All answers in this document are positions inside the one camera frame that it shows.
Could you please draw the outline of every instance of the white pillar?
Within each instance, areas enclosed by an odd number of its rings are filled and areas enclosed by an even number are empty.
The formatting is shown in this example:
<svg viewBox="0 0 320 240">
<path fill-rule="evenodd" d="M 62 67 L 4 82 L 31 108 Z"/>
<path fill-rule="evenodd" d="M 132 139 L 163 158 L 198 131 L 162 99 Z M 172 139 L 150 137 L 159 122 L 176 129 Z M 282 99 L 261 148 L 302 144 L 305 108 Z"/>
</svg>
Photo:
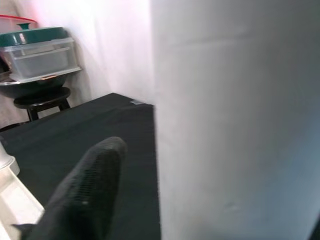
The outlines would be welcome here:
<svg viewBox="0 0 320 240">
<path fill-rule="evenodd" d="M 163 240 L 307 240 L 320 209 L 318 0 L 154 0 Z"/>
</svg>

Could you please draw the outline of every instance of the dark bowl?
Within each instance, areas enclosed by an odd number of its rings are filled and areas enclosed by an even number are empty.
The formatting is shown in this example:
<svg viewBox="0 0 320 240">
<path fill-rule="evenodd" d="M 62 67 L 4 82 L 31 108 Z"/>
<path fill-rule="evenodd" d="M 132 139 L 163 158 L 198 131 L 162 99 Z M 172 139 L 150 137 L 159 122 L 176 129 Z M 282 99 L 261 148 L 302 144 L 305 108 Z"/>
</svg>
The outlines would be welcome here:
<svg viewBox="0 0 320 240">
<path fill-rule="evenodd" d="M 67 74 L 46 80 L 36 80 L 20 83 L 9 78 L 9 72 L 1 73 L 0 94 L 8 98 L 17 99 L 25 96 L 50 92 L 52 89 L 61 88 L 66 82 Z"/>
</svg>

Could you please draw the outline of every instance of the black mesh fabric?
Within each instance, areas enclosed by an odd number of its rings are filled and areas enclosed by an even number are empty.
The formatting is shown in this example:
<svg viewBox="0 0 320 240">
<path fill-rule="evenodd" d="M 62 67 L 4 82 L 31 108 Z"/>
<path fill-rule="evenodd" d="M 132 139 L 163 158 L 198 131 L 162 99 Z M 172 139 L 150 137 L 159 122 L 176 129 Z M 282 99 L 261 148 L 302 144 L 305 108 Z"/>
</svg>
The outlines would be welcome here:
<svg viewBox="0 0 320 240">
<path fill-rule="evenodd" d="M 27 240 L 104 240 L 113 217 L 126 144 L 107 138 L 90 148 L 59 184 Z"/>
</svg>

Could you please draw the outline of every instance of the green lid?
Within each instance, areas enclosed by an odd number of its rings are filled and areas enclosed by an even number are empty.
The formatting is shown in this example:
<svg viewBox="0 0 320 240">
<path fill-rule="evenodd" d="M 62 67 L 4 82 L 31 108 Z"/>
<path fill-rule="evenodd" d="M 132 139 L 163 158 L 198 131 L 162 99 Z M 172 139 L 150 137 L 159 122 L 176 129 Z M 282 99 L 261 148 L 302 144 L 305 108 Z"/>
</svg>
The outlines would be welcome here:
<svg viewBox="0 0 320 240">
<path fill-rule="evenodd" d="M 67 37 L 68 34 L 63 27 L 25 29 L 0 34 L 0 47 L 34 44 Z"/>
</svg>

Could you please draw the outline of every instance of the black tablecloth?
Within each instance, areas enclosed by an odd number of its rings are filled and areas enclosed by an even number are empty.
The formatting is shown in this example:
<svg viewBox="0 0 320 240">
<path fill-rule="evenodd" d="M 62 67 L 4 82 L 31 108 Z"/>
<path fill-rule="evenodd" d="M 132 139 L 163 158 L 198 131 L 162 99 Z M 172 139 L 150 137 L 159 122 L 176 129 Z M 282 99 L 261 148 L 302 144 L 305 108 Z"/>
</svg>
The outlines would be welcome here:
<svg viewBox="0 0 320 240">
<path fill-rule="evenodd" d="M 20 180 L 45 205 L 85 151 L 118 136 L 128 145 L 108 240 L 159 240 L 153 106 L 112 93 L 2 132 Z"/>
</svg>

